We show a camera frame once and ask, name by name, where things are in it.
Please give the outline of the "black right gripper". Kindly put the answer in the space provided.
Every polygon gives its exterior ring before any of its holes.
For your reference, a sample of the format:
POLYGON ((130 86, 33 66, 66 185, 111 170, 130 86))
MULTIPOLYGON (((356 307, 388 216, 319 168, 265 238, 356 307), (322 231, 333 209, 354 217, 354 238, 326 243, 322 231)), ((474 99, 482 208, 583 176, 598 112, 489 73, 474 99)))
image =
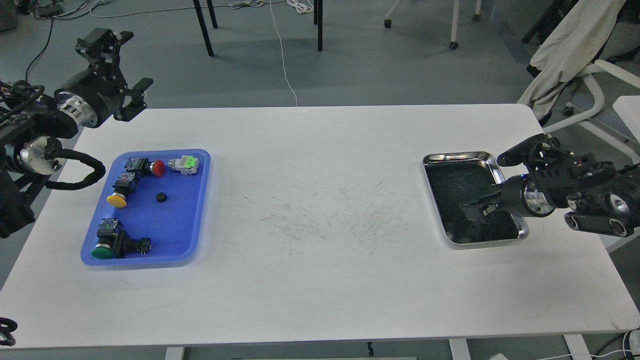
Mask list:
POLYGON ((518 217, 536 218, 555 210, 530 175, 515 175, 502 185, 481 187, 474 198, 460 203, 460 208, 469 221, 487 228, 496 223, 502 210, 518 217))

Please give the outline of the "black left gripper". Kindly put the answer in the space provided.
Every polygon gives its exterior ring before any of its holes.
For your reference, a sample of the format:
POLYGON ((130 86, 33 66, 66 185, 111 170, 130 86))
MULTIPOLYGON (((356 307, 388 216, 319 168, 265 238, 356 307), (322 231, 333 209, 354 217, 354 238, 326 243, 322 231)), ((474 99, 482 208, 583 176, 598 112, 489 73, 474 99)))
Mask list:
POLYGON ((133 37, 130 30, 94 28, 78 38, 75 52, 87 60, 89 70, 76 74, 54 92, 58 109, 91 129, 100 127, 112 114, 117 121, 130 122, 144 111, 146 90, 154 80, 144 77, 126 88, 120 69, 121 47, 133 37))

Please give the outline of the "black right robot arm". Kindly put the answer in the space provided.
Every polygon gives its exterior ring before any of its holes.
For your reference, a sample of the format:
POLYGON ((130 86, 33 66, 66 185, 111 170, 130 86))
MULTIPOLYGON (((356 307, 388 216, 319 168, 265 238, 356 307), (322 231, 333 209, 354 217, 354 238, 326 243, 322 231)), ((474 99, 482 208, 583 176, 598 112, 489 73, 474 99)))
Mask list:
POLYGON ((639 227, 639 165, 617 170, 591 153, 573 155, 543 145, 501 154, 499 166, 523 164, 528 173, 490 187, 477 200, 462 203, 467 219, 486 222, 495 211, 544 218, 565 209, 564 221, 576 231, 630 237, 639 227))

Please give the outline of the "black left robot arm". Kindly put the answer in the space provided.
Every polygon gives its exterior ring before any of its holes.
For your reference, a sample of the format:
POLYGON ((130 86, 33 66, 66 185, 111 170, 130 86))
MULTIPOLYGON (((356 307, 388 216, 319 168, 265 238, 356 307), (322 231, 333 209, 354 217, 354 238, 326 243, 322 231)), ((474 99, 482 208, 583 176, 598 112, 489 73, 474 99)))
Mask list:
POLYGON ((146 109, 143 78, 133 87, 122 74, 121 47, 133 32, 95 28, 80 38, 75 52, 88 66, 67 80, 53 96, 27 80, 1 84, 0 235, 35 222, 32 203, 43 188, 78 191, 106 173, 102 162, 63 147, 81 127, 96 129, 110 117, 129 122, 146 109))

